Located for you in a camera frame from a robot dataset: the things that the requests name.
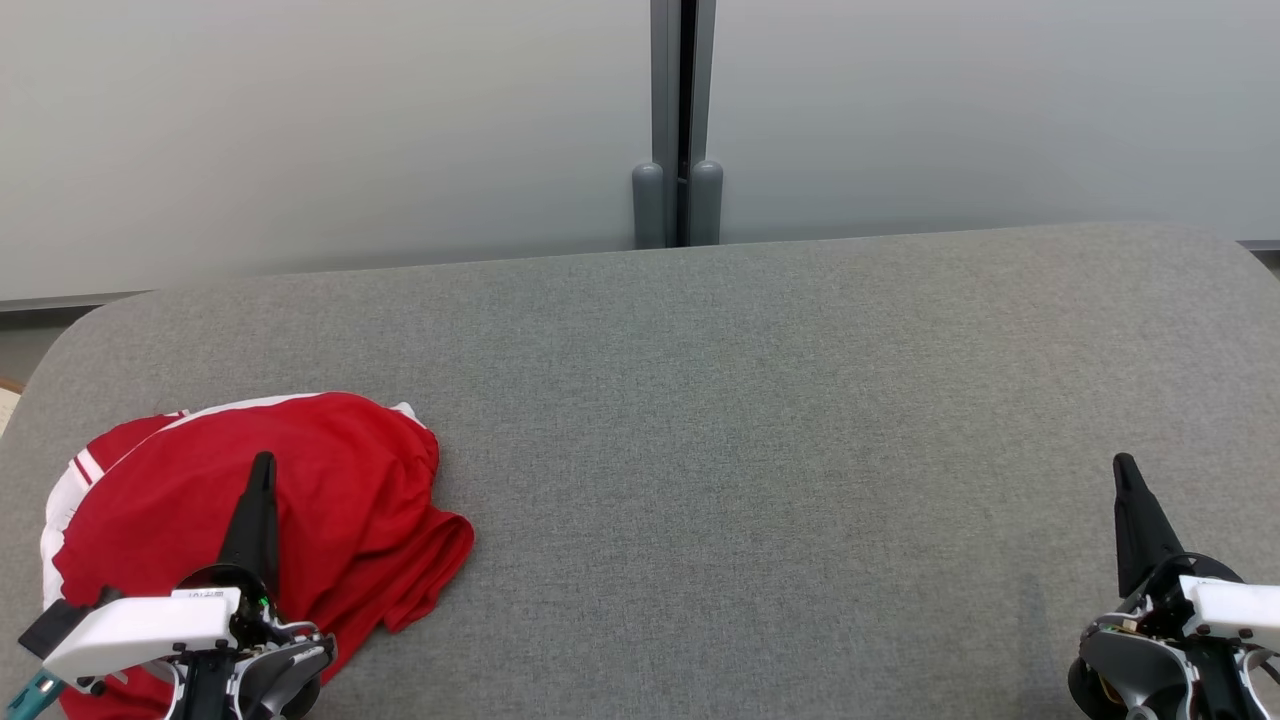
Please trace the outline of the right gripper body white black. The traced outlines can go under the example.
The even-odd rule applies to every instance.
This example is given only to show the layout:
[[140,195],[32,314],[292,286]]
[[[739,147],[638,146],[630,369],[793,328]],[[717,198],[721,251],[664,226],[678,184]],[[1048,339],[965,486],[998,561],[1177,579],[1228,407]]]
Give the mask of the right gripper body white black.
[[1245,583],[1202,553],[1156,564],[1130,606],[1138,632],[1161,641],[1279,642],[1279,588]]

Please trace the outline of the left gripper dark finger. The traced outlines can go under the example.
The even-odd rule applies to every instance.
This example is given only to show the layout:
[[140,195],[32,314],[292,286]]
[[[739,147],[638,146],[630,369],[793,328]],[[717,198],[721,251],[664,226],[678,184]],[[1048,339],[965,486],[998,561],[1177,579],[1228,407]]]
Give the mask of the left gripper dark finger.
[[276,459],[259,452],[230,516],[218,553],[220,564],[252,574],[268,597],[279,593],[279,523],[276,509]]

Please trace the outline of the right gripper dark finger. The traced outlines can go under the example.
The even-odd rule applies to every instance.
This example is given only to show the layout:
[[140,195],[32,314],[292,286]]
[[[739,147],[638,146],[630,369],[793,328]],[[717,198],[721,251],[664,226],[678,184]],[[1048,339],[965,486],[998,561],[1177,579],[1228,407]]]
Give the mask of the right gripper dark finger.
[[1133,594],[1161,562],[1184,552],[1160,501],[1130,454],[1114,456],[1117,592]]

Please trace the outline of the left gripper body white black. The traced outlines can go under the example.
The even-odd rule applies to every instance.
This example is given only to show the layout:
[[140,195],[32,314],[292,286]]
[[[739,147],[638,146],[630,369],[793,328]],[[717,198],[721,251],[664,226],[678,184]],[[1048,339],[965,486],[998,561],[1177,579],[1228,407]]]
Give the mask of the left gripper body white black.
[[279,587],[275,569],[206,566],[168,596],[123,597],[91,609],[44,656],[64,682],[106,676],[183,653],[266,643]]

